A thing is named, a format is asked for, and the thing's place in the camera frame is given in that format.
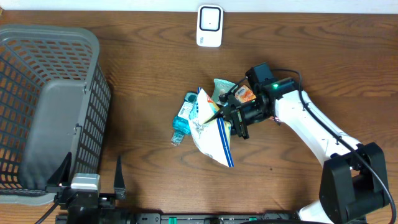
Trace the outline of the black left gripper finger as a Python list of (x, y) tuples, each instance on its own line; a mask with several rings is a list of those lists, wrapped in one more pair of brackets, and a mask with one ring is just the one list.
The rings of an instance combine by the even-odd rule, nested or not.
[(118, 157), (116, 163), (116, 171), (114, 176), (114, 193), (117, 200), (126, 198), (126, 186), (122, 172), (121, 156)]
[(60, 187), (61, 185), (67, 185), (70, 176), (71, 164), (72, 153), (68, 152), (61, 165), (47, 181), (47, 187)]

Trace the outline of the small orange carton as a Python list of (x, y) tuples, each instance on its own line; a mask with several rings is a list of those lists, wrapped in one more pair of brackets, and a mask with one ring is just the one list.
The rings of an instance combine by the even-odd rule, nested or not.
[(252, 101), (256, 99), (255, 94), (253, 91), (246, 85), (241, 86), (236, 93), (234, 94), (234, 97), (240, 102), (240, 103), (246, 103), (248, 101)]

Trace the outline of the mint green wipes pack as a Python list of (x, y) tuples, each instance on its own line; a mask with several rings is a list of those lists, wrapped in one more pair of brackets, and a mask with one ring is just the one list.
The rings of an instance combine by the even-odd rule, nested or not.
[(217, 105), (224, 106), (226, 103), (222, 102), (220, 100), (220, 95), (223, 95), (223, 94), (227, 93), (228, 91), (230, 91), (230, 89), (232, 89), (232, 87), (235, 86), (235, 83), (230, 82), (228, 80), (215, 78), (214, 79), (214, 84), (215, 84), (215, 89), (213, 91), (211, 99)]

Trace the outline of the yellow snack bag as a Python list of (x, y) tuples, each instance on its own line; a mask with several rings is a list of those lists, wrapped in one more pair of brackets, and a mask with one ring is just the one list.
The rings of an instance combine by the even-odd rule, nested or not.
[(220, 164), (233, 167), (230, 149), (231, 123), (223, 118), (213, 118), (220, 107), (200, 87), (188, 123), (193, 142), (203, 154)]

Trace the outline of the teal mouthwash bottle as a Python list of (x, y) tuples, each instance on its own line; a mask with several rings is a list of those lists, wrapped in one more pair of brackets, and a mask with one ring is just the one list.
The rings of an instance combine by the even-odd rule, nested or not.
[(188, 92), (184, 97), (184, 101), (180, 107), (180, 110), (174, 117), (172, 122), (174, 135), (171, 138), (171, 143), (174, 146), (178, 146), (186, 135), (191, 135), (188, 120), (196, 99), (196, 93)]

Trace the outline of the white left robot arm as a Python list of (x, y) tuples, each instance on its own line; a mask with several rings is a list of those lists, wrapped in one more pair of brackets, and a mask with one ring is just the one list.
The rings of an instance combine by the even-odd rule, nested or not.
[(54, 193), (53, 206), (44, 215), (47, 218), (55, 209), (67, 211), (65, 218), (57, 217), (61, 223), (135, 223), (135, 216), (126, 209), (116, 207), (118, 200), (126, 198), (126, 185), (118, 158), (114, 175), (113, 193), (100, 192), (100, 175), (76, 173), (70, 178), (72, 154), (65, 156), (61, 165), (47, 181), (45, 191)]

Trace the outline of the white barcode scanner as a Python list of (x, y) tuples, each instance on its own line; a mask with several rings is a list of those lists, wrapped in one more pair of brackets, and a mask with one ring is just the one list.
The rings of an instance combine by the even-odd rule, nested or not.
[(199, 47), (220, 47), (223, 35), (224, 10), (204, 4), (198, 8), (196, 43)]

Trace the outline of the grey plastic basket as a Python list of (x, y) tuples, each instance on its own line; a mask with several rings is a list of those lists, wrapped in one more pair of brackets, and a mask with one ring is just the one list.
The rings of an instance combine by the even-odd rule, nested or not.
[(111, 90), (97, 37), (82, 28), (1, 26), (1, 203), (45, 205), (47, 182), (97, 173)]

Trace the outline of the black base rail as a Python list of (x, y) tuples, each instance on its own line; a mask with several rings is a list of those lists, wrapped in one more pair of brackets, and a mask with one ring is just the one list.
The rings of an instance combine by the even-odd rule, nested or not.
[(136, 213), (131, 215), (100, 215), (82, 223), (127, 223), (127, 224), (239, 224), (239, 223), (303, 223), (288, 213), (265, 213), (262, 215), (161, 215), (159, 213)]

